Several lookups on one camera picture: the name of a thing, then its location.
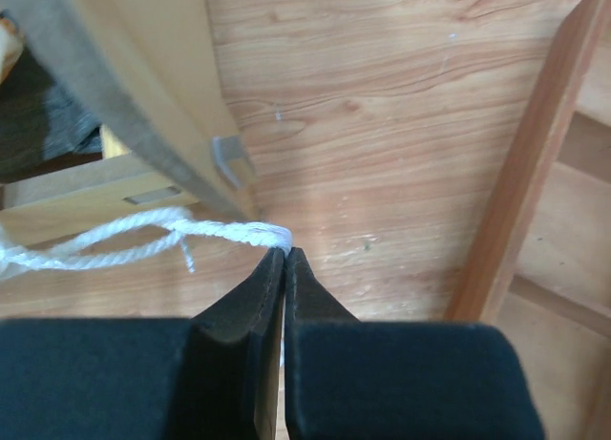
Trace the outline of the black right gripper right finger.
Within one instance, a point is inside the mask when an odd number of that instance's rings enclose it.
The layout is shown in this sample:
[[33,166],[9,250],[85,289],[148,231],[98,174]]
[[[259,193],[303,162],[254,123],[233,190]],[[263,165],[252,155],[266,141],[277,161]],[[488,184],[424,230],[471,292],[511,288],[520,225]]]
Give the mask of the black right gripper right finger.
[[516,351],[497,328],[362,322],[285,265],[285,421],[293,439],[541,439]]

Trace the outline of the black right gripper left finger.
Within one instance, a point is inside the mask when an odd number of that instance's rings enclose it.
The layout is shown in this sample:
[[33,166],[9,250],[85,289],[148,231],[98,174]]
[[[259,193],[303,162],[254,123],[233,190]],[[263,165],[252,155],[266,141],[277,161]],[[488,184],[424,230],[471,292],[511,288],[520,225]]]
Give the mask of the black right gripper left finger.
[[192,318],[1,324],[5,439],[271,439],[284,252]]

